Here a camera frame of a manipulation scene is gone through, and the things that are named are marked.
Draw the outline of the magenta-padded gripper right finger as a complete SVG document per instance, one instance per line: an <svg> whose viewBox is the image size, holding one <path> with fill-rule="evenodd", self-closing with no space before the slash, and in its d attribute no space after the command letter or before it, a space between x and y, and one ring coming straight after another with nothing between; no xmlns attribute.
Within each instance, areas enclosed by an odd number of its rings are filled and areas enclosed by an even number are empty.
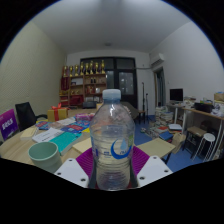
<svg viewBox="0 0 224 224"><path fill-rule="evenodd" d="M172 171L158 156L149 156L138 147L133 148L129 188L144 187L170 174Z"/></svg>

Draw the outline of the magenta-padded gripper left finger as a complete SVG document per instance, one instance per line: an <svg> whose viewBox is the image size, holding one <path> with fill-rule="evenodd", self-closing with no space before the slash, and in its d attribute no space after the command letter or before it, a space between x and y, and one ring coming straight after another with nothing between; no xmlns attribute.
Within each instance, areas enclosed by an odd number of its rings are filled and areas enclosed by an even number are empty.
<svg viewBox="0 0 224 224"><path fill-rule="evenodd" d="M94 189L96 187L96 173L92 149L87 149L76 159L68 158L55 172L55 175L78 186Z"/></svg>

